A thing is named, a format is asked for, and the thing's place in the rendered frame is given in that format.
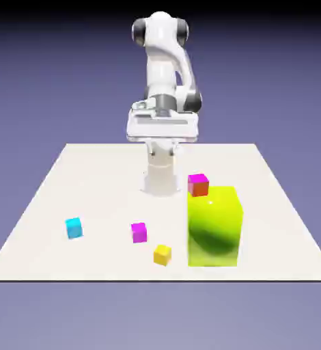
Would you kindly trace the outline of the large lime box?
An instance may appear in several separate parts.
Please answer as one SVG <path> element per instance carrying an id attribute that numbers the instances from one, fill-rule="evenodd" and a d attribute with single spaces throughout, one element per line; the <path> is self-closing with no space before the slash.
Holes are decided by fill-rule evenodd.
<path id="1" fill-rule="evenodd" d="M 232 186 L 210 186 L 208 195 L 187 195 L 188 266 L 235 267 L 244 211 Z"/>

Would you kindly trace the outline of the small cyan cube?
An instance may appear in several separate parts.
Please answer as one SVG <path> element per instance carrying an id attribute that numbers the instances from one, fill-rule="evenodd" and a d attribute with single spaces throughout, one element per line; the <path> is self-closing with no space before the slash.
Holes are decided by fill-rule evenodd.
<path id="1" fill-rule="evenodd" d="M 69 239 L 76 239 L 83 236 L 83 229 L 79 217 L 67 219 L 65 221 L 66 232 Z"/>

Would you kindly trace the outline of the small yellow cube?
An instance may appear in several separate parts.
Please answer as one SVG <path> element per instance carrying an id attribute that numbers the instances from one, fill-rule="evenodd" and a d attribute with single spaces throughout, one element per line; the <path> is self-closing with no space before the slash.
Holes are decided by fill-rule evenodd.
<path id="1" fill-rule="evenodd" d="M 171 248 L 167 245 L 157 245 L 153 253 L 153 261 L 157 265 L 167 266 L 171 260 Z"/>

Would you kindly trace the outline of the small magenta cube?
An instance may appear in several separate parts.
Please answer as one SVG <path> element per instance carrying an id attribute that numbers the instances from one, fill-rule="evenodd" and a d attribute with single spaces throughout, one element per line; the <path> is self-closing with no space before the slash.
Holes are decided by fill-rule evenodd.
<path id="1" fill-rule="evenodd" d="M 188 175 L 188 192 L 193 197 L 207 196 L 209 191 L 209 180 L 205 174 Z"/>
<path id="2" fill-rule="evenodd" d="M 132 241 L 133 243 L 143 243 L 148 239 L 148 232 L 145 223 L 133 223 L 131 224 Z"/>

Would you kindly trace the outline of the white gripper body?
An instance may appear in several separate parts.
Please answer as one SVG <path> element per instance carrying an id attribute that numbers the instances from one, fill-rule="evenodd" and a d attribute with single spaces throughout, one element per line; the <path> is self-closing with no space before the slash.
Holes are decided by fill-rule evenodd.
<path id="1" fill-rule="evenodd" d="M 195 142 L 199 135 L 198 122 L 196 113 L 169 110 L 167 116 L 160 116 L 155 109 L 131 109 L 126 136 L 131 142 L 145 142 L 149 139 Z"/>

